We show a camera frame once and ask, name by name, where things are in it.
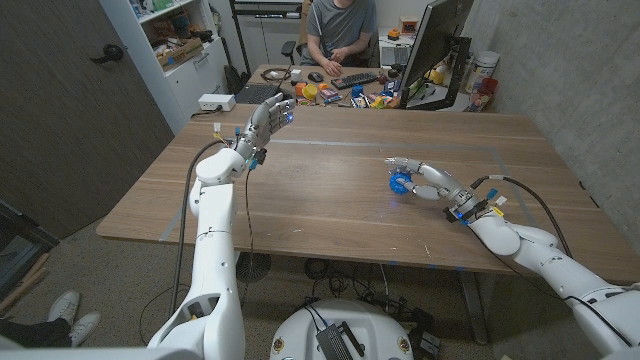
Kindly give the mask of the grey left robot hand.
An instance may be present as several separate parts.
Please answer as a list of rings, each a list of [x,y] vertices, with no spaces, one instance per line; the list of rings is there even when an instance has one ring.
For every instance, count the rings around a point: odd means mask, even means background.
[[[259,104],[246,122],[240,137],[231,148],[245,160],[249,159],[257,150],[261,150],[278,130],[293,121],[294,99],[283,99],[278,93]]]

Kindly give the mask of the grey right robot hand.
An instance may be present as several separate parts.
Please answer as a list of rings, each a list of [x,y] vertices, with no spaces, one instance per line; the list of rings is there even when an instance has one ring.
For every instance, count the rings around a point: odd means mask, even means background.
[[[478,198],[470,187],[465,187],[445,170],[405,157],[390,157],[385,164],[393,166],[389,186],[396,194],[413,193],[426,200],[448,199],[454,203],[444,209],[446,219],[465,225],[484,216],[497,216],[487,199]]]

